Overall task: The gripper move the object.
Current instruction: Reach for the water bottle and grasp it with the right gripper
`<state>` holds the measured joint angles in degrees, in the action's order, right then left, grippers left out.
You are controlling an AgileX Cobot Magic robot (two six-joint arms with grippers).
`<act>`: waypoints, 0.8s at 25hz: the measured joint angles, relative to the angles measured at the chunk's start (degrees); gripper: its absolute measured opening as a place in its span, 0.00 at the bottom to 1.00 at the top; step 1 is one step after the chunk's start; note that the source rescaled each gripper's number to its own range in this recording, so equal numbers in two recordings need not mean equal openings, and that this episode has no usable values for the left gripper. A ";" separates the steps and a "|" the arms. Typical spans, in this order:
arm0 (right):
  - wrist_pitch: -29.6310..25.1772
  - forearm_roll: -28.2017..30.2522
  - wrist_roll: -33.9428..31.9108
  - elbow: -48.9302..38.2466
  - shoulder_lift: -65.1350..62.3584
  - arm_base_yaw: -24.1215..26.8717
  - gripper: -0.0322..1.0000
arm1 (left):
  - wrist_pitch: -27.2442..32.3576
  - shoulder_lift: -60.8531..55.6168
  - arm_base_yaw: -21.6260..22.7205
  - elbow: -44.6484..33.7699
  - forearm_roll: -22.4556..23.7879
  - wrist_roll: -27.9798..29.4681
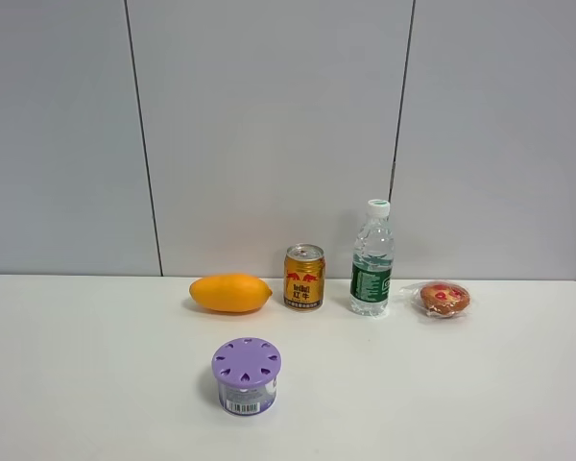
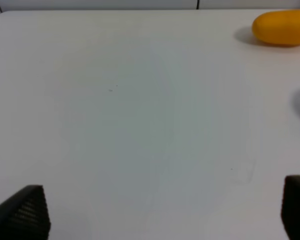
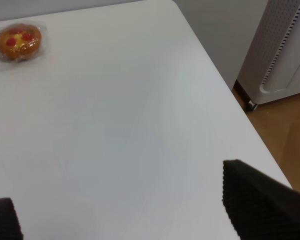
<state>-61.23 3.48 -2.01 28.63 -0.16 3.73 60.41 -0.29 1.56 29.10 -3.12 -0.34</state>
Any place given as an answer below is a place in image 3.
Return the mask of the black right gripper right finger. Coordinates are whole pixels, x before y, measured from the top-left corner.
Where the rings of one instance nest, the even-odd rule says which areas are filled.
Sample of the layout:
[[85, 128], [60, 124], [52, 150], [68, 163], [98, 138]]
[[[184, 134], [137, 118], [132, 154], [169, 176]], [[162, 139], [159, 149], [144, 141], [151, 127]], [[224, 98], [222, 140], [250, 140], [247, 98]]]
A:
[[223, 161], [222, 203], [242, 240], [300, 240], [300, 192], [243, 161]]

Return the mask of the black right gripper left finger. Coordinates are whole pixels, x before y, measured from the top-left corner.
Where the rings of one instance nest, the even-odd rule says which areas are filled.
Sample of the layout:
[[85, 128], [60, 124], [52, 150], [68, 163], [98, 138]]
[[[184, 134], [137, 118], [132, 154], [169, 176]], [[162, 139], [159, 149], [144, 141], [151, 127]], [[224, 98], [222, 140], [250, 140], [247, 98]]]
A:
[[0, 198], [0, 240], [23, 239], [24, 235], [12, 199]]

